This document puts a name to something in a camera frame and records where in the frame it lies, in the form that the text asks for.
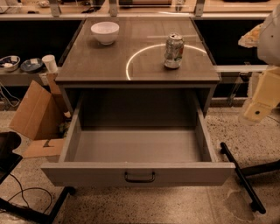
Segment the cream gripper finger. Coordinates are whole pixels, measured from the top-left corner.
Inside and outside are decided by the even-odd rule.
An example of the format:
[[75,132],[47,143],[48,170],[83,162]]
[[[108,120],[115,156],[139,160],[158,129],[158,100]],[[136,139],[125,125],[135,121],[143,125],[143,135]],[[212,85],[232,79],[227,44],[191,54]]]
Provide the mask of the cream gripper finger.
[[255,125],[280,103],[280,67],[268,66],[261,73],[252,73],[248,82],[248,99],[243,103],[239,122]]

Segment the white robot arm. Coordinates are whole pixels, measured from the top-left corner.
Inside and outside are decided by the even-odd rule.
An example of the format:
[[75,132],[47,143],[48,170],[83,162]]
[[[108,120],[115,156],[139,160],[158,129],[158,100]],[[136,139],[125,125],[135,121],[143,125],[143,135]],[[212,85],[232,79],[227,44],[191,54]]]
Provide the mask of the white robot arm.
[[244,102],[239,116],[240,122],[254,125],[280,103],[280,5],[263,23],[241,36],[238,45],[256,47],[258,59],[268,64],[257,80],[249,81],[253,94]]

